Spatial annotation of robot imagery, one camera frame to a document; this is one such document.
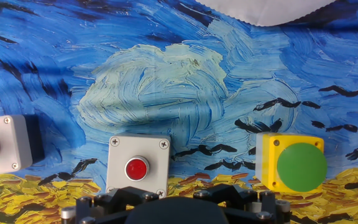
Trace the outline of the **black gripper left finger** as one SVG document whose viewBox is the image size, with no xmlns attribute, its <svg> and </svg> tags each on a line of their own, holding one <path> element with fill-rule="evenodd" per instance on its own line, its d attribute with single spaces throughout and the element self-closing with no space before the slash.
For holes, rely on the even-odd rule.
<svg viewBox="0 0 358 224">
<path fill-rule="evenodd" d="M 94 197 L 83 196 L 74 206 L 61 209 L 60 223 L 124 223 L 130 211 L 127 206 L 136 207 L 159 199 L 159 195 L 135 187 L 112 189 Z"/>
</svg>

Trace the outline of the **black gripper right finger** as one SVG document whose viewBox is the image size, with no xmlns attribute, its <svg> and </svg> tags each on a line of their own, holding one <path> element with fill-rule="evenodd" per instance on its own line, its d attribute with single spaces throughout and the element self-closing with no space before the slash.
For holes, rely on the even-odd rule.
<svg viewBox="0 0 358 224">
<path fill-rule="evenodd" d="M 290 224 L 290 202 L 277 199 L 269 190 L 258 193 L 219 184 L 195 192 L 193 198 L 203 201 L 201 210 L 218 223 Z"/>
</svg>

